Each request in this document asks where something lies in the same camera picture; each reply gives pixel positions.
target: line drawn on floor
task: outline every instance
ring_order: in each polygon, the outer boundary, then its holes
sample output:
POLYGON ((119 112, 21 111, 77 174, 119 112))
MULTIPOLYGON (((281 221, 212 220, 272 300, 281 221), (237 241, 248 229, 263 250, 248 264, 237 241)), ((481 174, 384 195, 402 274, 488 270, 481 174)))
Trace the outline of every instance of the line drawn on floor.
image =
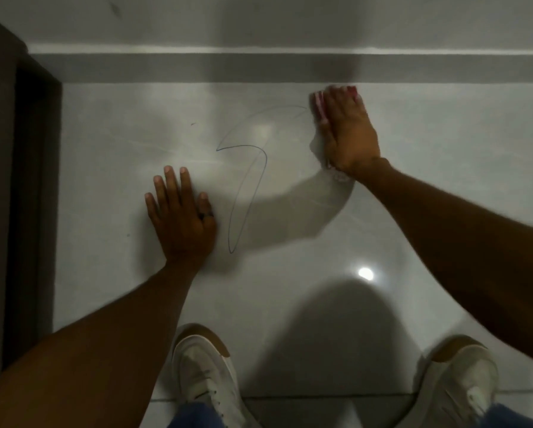
POLYGON ((231 212, 229 214, 229 225, 228 225, 228 232, 227 232, 227 247, 229 248, 229 253, 230 254, 234 253, 235 250, 237 249, 237 245, 239 244, 239 240, 241 239, 242 231, 245 228, 245 223, 247 222, 247 217, 249 216, 250 208, 253 205, 253 201, 255 201, 255 196, 257 194, 258 187, 260 186, 261 180, 263 179, 263 176, 264 176, 264 173, 267 170, 268 155, 267 155, 266 151, 264 151, 264 148, 267 146, 267 144, 269 143, 269 141, 272 138, 276 138, 277 137, 277 135, 280 133, 282 127, 287 126, 289 123, 291 123, 292 121, 296 120, 297 118, 299 118, 300 116, 305 114, 306 111, 308 111, 308 108, 304 107, 302 105, 280 105, 280 106, 275 106, 275 107, 269 107, 269 108, 262 109, 262 110, 260 110, 258 112, 255 112, 254 114, 251 114, 250 116, 244 118, 241 122, 238 122, 234 127, 229 129, 229 131, 225 134, 225 136, 223 136, 223 138, 221 139, 219 145, 215 149, 216 152, 220 152, 220 151, 223 151, 223 150, 229 150, 229 149, 233 149, 233 148, 237 148, 237 147, 252 147, 252 148, 256 148, 258 150, 255 158, 253 159, 253 161, 251 162, 251 164, 247 168, 247 171, 245 172, 245 175, 242 178, 241 183, 239 184, 239 187, 237 189, 237 194, 235 195, 235 198, 233 200, 233 206, 231 207, 231 212), (274 111, 274 110, 277 110, 277 109, 283 109, 283 108, 300 108, 303 111, 301 111, 298 115, 292 117, 291 120, 289 120, 288 122, 286 122, 282 126, 280 126, 277 129, 277 131, 275 132, 275 134, 273 136, 271 136, 269 139, 267 139, 265 141, 265 143, 261 147, 259 147, 258 145, 254 145, 254 144, 237 144, 237 145, 230 145, 230 146, 227 146, 227 147, 221 147, 221 145, 223 143, 225 143, 225 141, 227 140, 229 135, 233 134, 244 123, 248 122, 249 120, 251 120, 252 118, 254 118, 254 117, 258 116, 258 115, 264 114, 264 113, 269 112, 269 111, 274 111), (261 175, 258 178, 257 185, 255 186, 255 190, 254 190, 254 192, 252 194, 252 197, 250 199, 250 202, 249 202, 249 205, 247 207, 247 210, 245 211, 245 215, 244 215, 244 218, 242 220, 241 230, 239 231, 239 234, 237 234, 237 237, 234 240, 233 246, 231 246, 231 222, 232 222, 232 219, 233 219, 234 208, 237 205, 237 199, 239 198, 239 194, 241 193, 242 186, 245 183, 245 180, 247 179, 247 177, 249 175, 250 169, 253 167, 253 165, 257 161, 258 157, 261 155, 261 153, 265 157, 265 164, 263 166, 263 170, 261 171, 261 175))

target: hand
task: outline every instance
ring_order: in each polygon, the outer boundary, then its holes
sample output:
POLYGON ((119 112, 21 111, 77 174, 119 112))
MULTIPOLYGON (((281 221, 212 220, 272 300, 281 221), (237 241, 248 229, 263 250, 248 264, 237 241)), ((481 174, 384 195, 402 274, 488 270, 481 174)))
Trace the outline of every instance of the hand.
POLYGON ((328 120, 320 121, 324 151, 334 167, 356 178, 361 166, 379 158, 377 133, 362 98, 351 97, 345 87, 324 92, 328 120))
POLYGON ((177 187, 174 169, 164 168, 165 183, 161 176, 154 177, 157 204, 147 193, 148 216, 154 224, 167 264, 186 263, 197 270, 213 251, 217 223, 207 194, 193 198, 190 174, 187 168, 179 170, 181 190, 177 187))

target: sneaker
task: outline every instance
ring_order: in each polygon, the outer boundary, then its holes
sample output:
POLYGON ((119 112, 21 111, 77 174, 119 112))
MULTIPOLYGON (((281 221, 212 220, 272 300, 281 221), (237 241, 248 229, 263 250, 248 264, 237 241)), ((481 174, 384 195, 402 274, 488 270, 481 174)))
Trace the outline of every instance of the sneaker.
POLYGON ((182 331, 171 364, 182 403, 205 403, 225 428, 260 427, 242 401, 227 347, 211 330, 194 324, 182 331))
POLYGON ((484 345, 467 336, 437 349, 417 401, 396 428, 475 426, 494 402, 498 369, 484 345))

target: jeans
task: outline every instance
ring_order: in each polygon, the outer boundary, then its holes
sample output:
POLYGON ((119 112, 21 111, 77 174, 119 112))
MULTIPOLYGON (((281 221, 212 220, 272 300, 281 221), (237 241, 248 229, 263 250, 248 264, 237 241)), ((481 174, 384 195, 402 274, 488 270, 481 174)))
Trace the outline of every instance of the jeans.
MULTIPOLYGON (((223 422, 215 410, 202 402, 192 402, 180 407, 168 428, 223 428, 223 422)), ((533 419, 502 404, 494 404, 479 420, 477 428, 533 428, 533 419)))

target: white shoe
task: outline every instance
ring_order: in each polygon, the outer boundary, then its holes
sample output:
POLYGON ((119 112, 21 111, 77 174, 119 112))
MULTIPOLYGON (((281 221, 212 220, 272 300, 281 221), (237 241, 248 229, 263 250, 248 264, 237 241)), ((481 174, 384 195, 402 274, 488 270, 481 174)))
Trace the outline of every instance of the white shoe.
POLYGON ((472 427, 497 387, 498 369, 486 347, 467 336, 450 339, 434 352, 417 401, 396 428, 472 427))
POLYGON ((177 337, 171 364, 182 403, 204 402, 225 428, 260 426, 242 401, 227 347, 211 330, 187 327, 177 337))

